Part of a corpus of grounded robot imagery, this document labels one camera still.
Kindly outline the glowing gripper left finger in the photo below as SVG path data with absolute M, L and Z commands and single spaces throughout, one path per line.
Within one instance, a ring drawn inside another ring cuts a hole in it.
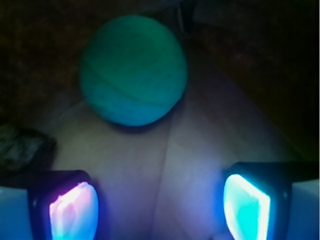
M 99 197 L 83 170 L 0 175 L 2 240 L 93 240 Z

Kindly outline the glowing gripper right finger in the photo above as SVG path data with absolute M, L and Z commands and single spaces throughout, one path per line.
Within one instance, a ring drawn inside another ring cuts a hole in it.
M 320 164 L 237 162 L 225 178 L 223 210 L 235 240 L 318 240 Z

